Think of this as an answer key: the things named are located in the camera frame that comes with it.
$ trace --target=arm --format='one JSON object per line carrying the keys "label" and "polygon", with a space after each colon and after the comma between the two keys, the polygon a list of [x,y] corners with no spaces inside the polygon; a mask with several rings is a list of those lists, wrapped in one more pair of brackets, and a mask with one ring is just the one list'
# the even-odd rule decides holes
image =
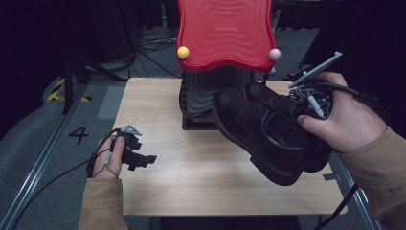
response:
{"label": "arm", "polygon": [[[343,76],[319,79],[347,85]],[[406,141],[352,95],[333,92],[328,119],[298,118],[301,126],[339,151],[338,156],[369,199],[370,213],[390,229],[406,229]]]}
{"label": "arm", "polygon": [[118,175],[122,169],[124,138],[119,137],[108,163],[104,160],[110,152],[114,137],[101,146],[93,170],[93,178],[87,179],[80,211],[79,229],[128,229],[123,221],[123,185]]}

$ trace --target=shoe sole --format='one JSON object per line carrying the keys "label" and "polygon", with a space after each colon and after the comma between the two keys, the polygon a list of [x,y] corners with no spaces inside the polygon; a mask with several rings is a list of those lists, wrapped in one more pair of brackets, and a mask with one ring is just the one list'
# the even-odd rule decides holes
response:
{"label": "shoe sole", "polygon": [[215,123],[218,130],[231,142],[243,148],[249,154],[251,154],[250,161],[259,169],[259,171],[266,176],[269,180],[275,184],[281,186],[289,186],[294,184],[302,174],[299,172],[284,172],[273,166],[268,160],[266,160],[259,152],[252,149],[249,145],[244,142],[239,141],[233,134],[231,134],[227,129],[221,124],[221,121],[217,115],[216,106],[212,107]]}

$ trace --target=yellow ball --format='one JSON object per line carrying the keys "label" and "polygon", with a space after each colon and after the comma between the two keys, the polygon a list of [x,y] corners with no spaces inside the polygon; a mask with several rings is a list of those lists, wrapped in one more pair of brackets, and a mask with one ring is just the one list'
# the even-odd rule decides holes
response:
{"label": "yellow ball", "polygon": [[179,56],[179,58],[186,59],[189,56],[189,49],[186,46],[181,46],[179,47],[176,53]]}

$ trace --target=gray carpet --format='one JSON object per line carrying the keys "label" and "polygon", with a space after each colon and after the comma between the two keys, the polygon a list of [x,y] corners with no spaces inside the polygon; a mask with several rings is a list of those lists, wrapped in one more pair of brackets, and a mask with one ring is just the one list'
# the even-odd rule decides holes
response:
{"label": "gray carpet", "polygon": [[[282,57],[276,64],[276,74],[271,81],[280,81],[284,75],[298,72],[298,66],[317,30],[276,30],[275,36]],[[156,60],[168,71],[180,75],[181,69],[176,62],[175,46],[170,45],[161,52],[152,52],[148,56]],[[124,78],[150,77],[175,78],[156,63],[138,55],[133,67],[116,74]],[[120,63],[104,64],[106,68]],[[54,83],[44,92],[44,98],[54,87]],[[91,97],[91,102],[78,103],[66,126],[56,142],[53,156],[35,187],[37,191],[55,176],[71,169],[86,160],[98,141],[113,128],[124,83],[113,82],[105,76],[94,76],[82,96]],[[0,218],[7,213],[22,183],[34,162],[49,140],[57,122],[61,119],[63,102],[50,101],[37,111],[23,119],[0,142]],[[78,137],[69,134],[80,127],[85,133],[78,145]],[[341,174],[336,159],[331,160],[331,167]],[[86,181],[85,167],[70,172],[49,188],[44,190],[32,203],[17,229],[76,229],[79,220],[81,195]],[[339,186],[346,194],[349,190],[347,182],[339,181]],[[368,229],[362,220],[356,203],[349,203],[349,210],[325,229]],[[150,229],[150,217],[125,217],[132,229]],[[302,229],[313,229],[317,225],[318,216],[300,216]]]}

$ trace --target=shoe heel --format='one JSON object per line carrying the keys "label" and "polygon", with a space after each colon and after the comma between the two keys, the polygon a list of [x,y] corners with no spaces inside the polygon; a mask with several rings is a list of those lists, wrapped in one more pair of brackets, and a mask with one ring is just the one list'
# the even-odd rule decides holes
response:
{"label": "shoe heel", "polygon": [[259,171],[266,176],[270,181],[281,186],[289,186],[294,184],[302,174],[299,172],[281,172],[273,167],[268,166],[257,157],[251,156],[250,161],[259,169]]}

